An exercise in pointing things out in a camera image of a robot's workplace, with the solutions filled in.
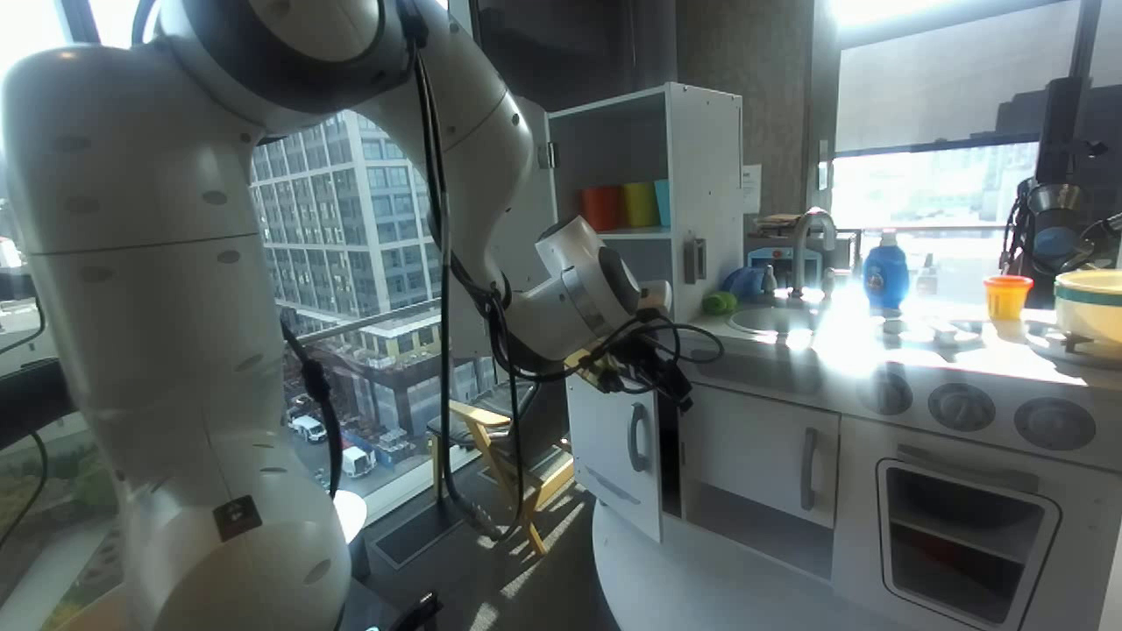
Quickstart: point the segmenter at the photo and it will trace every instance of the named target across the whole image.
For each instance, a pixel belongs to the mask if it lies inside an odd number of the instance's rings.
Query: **toy kitchen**
[[[708,323],[694,406],[569,383],[621,626],[1122,626],[1122,361],[1042,323]]]

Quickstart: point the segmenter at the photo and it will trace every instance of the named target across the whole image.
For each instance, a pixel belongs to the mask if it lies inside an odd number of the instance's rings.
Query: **blue vase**
[[[906,295],[906,257],[902,244],[875,244],[866,257],[866,298],[875,315],[898,315]]]

